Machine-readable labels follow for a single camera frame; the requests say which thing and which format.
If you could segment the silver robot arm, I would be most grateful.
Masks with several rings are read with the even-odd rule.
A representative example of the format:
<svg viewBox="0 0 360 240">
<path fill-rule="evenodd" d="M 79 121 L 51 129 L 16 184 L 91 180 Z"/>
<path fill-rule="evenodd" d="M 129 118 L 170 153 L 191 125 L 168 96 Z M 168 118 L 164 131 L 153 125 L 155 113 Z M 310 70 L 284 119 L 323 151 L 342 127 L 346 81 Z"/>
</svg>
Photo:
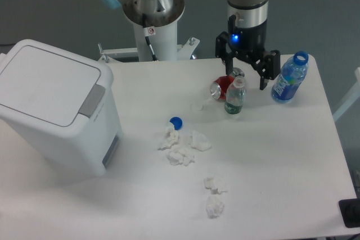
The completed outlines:
<svg viewBox="0 0 360 240">
<path fill-rule="evenodd" d="M 177 22 L 185 10 L 185 0 L 101 0 L 112 9 L 122 8 L 133 24 L 140 61 L 174 61 L 179 58 Z M 268 0 L 227 0 L 227 31 L 215 40 L 215 56 L 226 74 L 238 59 L 259 74 L 260 89 L 280 72 L 280 53 L 264 47 Z"/>
</svg>

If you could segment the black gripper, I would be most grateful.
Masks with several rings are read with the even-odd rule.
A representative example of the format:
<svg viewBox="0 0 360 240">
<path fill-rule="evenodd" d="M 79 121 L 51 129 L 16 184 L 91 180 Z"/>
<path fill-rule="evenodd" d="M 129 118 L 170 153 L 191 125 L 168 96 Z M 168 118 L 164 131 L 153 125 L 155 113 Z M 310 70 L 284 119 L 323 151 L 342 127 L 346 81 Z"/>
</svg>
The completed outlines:
<svg viewBox="0 0 360 240">
<path fill-rule="evenodd" d="M 223 31 L 215 39 L 215 56 L 225 65 L 226 75 L 233 72 L 233 54 L 239 60 L 250 60 L 253 69 L 260 76 L 259 89 L 264 90 L 270 80 L 280 74 L 280 51 L 265 51 L 267 21 L 251 28 L 236 26 L 236 16 L 228 18 L 228 33 Z"/>
</svg>

